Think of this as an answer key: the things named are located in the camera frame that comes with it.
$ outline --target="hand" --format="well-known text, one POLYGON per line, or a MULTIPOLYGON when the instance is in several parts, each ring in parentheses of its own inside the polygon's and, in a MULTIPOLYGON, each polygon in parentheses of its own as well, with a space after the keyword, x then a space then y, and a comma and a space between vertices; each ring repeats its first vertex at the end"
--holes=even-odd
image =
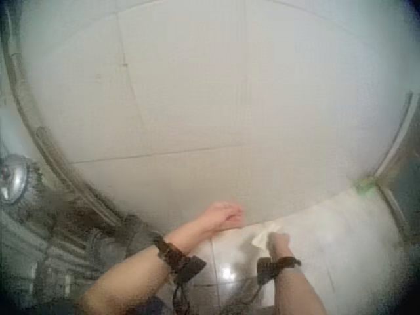
POLYGON ((210 233, 241 228, 243 209, 236 203, 216 202, 198 217, 198 221, 203 225, 204 230, 210 233))
POLYGON ((268 235, 268 248, 271 257, 276 261, 282 257, 293 256, 289 248, 290 235, 287 233, 270 233, 268 235))

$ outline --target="forearm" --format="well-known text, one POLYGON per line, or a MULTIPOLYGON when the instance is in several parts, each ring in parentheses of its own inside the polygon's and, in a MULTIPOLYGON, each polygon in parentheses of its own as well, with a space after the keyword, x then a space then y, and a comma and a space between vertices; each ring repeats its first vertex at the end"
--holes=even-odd
POLYGON ((282 270, 275 281, 277 314, 327 314, 319 296, 298 268, 282 270))
MULTIPOLYGON (((209 236, 197 219, 171 232, 165 240, 187 254, 209 236)), ((158 249, 151 246, 107 271, 86 293, 83 306, 91 314, 122 314, 154 295, 169 273, 158 249)))
MULTIPOLYGON (((294 257, 287 234, 271 235, 274 260, 294 257)), ((300 268, 284 268, 275 279, 276 313, 281 315, 326 315, 321 299, 300 268)))

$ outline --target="black wrist cuff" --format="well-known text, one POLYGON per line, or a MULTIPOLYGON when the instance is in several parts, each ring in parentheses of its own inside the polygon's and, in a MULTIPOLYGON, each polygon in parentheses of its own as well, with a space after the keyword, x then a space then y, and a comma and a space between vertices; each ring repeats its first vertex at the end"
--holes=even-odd
POLYGON ((273 262, 269 257, 262 257, 257 262, 257 281, 258 285, 264 285, 274 279, 284 268, 293 268, 295 265, 302 265, 301 261, 295 257, 282 257, 273 262))
POLYGON ((188 257, 171 243, 166 243, 161 236, 153 239, 153 244, 159 249, 159 258, 165 261, 175 275, 174 282, 182 285, 199 274, 206 262, 197 256, 188 257))

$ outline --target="tile floor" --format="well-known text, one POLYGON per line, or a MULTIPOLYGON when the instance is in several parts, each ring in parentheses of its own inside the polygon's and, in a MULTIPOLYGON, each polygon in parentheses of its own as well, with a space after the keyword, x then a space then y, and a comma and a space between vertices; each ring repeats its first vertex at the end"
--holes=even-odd
MULTIPOLYGON (((324 302, 328 314, 367 314, 381 308, 390 284, 400 279, 407 263, 391 212, 374 188, 359 195, 349 189, 294 215, 275 220, 291 235, 291 248, 302 270, 324 302)), ((190 301, 198 314, 216 314, 249 297, 256 288, 256 262, 268 253, 251 245, 265 225, 220 233, 195 255, 205 270, 192 283, 190 301)), ((270 314, 274 284, 260 292, 251 310, 240 314, 270 314)))

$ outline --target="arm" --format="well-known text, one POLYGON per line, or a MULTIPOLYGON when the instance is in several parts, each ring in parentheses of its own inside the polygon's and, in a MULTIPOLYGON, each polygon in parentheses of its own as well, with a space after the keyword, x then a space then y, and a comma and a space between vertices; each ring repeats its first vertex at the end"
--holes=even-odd
MULTIPOLYGON (((292 256, 289 235, 270 235, 270 254, 273 259, 292 256)), ((321 299, 305 275, 296 268, 286 268, 275 279, 276 314, 281 315, 326 315, 321 299)))
MULTIPOLYGON (((215 203, 197 219, 165 236, 188 254, 214 233, 243 225, 243 210, 234 203, 215 203)), ((130 306, 146 301, 163 285, 170 273, 168 265, 151 246, 115 265, 82 298, 88 314, 123 314, 130 306)))

